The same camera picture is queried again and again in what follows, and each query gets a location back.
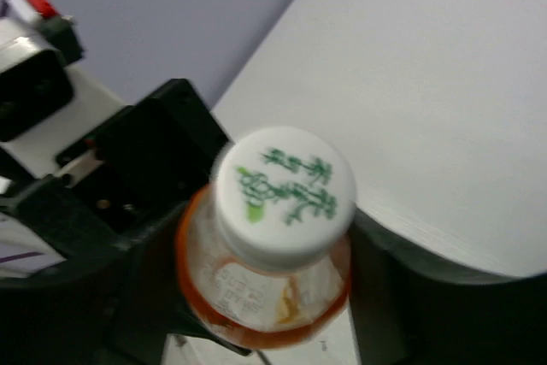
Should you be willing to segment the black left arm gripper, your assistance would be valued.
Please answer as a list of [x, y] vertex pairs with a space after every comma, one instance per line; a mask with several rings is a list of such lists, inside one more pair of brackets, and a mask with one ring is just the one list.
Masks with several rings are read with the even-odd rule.
[[85, 133], [59, 155], [60, 168], [30, 175], [1, 160], [1, 259], [65, 262], [112, 244], [207, 180], [226, 142], [186, 79]]

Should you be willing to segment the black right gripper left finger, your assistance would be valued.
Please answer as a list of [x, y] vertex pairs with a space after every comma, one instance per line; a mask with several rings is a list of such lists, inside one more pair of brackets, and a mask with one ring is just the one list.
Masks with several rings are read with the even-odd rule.
[[176, 279], [174, 240], [185, 202], [170, 203], [117, 241], [25, 279], [1, 281], [3, 364], [158, 364], [169, 334], [214, 336]]

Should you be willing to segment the long orange label bottle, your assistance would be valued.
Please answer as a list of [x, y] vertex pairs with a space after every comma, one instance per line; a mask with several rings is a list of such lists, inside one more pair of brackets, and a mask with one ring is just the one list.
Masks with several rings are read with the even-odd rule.
[[328, 142], [266, 127], [229, 144], [175, 239], [179, 288], [204, 327], [252, 350], [300, 344], [344, 308], [356, 182]]

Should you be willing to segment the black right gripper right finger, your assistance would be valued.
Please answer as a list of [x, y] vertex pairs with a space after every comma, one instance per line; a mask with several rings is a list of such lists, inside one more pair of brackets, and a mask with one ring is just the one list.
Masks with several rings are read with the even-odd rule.
[[544, 364], [546, 276], [444, 259], [362, 211], [350, 227], [350, 311], [363, 364]]

